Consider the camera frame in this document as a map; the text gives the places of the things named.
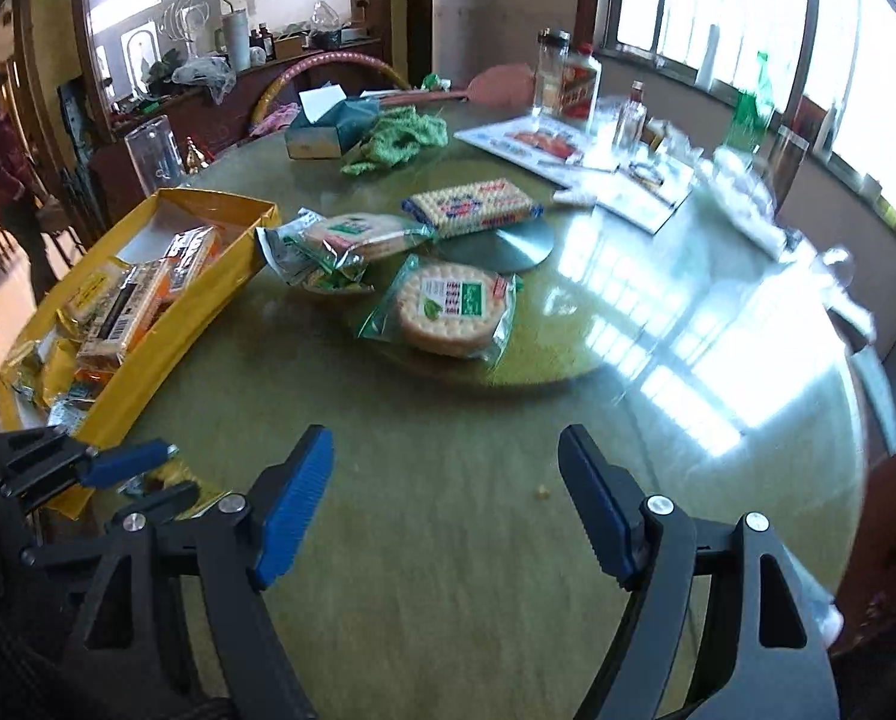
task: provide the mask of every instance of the metal screw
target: metal screw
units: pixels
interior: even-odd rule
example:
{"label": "metal screw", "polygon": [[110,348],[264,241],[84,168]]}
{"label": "metal screw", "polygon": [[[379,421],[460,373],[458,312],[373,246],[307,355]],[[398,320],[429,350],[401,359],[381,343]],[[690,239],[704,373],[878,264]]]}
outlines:
{"label": "metal screw", "polygon": [[661,514],[664,517],[665,514],[671,514],[674,510],[675,504],[672,504],[671,500],[665,498],[664,495],[653,495],[648,498],[648,512]]}
{"label": "metal screw", "polygon": [[245,496],[231,493],[231,495],[225,495],[218,502],[218,511],[223,514],[235,514],[245,507],[245,503]]}
{"label": "metal screw", "polygon": [[128,533],[135,533],[144,528],[146,522],[148,522],[148,519],[142,512],[132,512],[122,520],[122,527],[125,528]]}
{"label": "metal screw", "polygon": [[758,533],[763,533],[768,530],[768,517],[765,517],[761,512],[748,512],[744,517],[744,524],[747,525],[752,531],[757,531]]}

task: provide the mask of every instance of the green bottle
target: green bottle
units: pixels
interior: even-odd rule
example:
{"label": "green bottle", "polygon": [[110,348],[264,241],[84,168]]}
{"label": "green bottle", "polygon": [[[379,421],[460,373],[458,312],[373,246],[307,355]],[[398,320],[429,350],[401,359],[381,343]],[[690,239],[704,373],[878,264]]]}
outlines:
{"label": "green bottle", "polygon": [[771,90],[771,76],[768,75],[768,52],[758,52],[758,84],[754,92],[739,92],[735,114],[731,118],[725,146],[738,151],[758,151],[771,116],[774,113],[774,94]]}

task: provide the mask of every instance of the green cloth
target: green cloth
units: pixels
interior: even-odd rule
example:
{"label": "green cloth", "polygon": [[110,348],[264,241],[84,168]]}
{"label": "green cloth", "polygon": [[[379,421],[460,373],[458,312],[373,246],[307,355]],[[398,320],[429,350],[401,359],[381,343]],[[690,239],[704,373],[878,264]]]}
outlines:
{"label": "green cloth", "polygon": [[448,145],[448,125],[440,116],[419,114],[413,105],[384,111],[360,145],[352,148],[341,172],[361,175],[410,162],[423,146]]}

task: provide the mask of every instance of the snack package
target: snack package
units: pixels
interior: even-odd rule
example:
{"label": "snack package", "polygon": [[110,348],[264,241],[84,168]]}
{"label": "snack package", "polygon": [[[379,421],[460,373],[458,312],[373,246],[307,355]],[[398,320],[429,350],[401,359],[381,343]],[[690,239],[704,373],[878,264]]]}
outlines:
{"label": "snack package", "polygon": [[439,238],[504,227],[544,211],[507,178],[413,194],[401,207],[435,228]]}
{"label": "snack package", "polygon": [[86,410],[80,409],[67,398],[59,397],[48,412],[46,424],[49,427],[62,427],[66,433],[72,434],[82,427],[82,422],[85,421],[87,415],[88,412]]}
{"label": "snack package", "polygon": [[168,293],[170,260],[133,266],[95,317],[77,354],[84,367],[114,370],[125,362],[154,321]]}
{"label": "snack package", "polygon": [[95,405],[101,391],[111,381],[114,374],[110,370],[95,370],[80,367],[75,371],[72,383],[68,386],[65,400],[80,409],[90,409]]}
{"label": "snack package", "polygon": [[427,224],[388,214],[344,214],[324,218],[288,238],[325,271],[353,278],[365,266],[435,237]]}
{"label": "snack package", "polygon": [[70,338],[56,338],[52,342],[39,377],[38,400],[45,408],[51,409],[56,400],[68,392],[75,378],[78,352],[79,345]]}
{"label": "snack package", "polygon": [[24,400],[34,403],[40,394],[40,376],[43,362],[38,354],[41,341],[23,341],[13,346],[2,365],[0,376],[5,384]]}
{"label": "snack package", "polygon": [[88,276],[75,296],[58,309],[58,321],[70,336],[80,338],[85,334],[95,314],[112,290],[125,278],[131,266],[116,257],[109,257]]}
{"label": "snack package", "polygon": [[221,254],[221,234],[210,225],[178,233],[165,252],[172,263],[166,303],[174,303],[199,274]]}
{"label": "snack package", "polygon": [[358,335],[496,365],[512,334],[514,304],[513,277],[413,254]]}
{"label": "snack package", "polygon": [[255,228],[258,247],[262,250],[264,261],[289,286],[294,287],[304,282],[310,275],[323,272],[317,261],[312,260],[294,244],[294,239],[300,233],[323,220],[323,215],[309,211],[307,208],[301,208],[298,210],[296,218],[287,224],[282,224],[274,229],[270,227]]}

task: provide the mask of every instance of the person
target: person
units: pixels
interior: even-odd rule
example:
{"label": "person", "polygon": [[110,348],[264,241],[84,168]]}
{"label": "person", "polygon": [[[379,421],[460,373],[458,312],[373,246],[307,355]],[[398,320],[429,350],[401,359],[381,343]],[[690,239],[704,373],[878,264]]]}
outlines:
{"label": "person", "polygon": [[0,225],[28,255],[32,293],[38,304],[58,283],[48,261],[34,204],[36,197],[48,202],[50,196],[32,175],[21,141],[2,108],[1,89],[7,81],[8,76],[0,71]]}

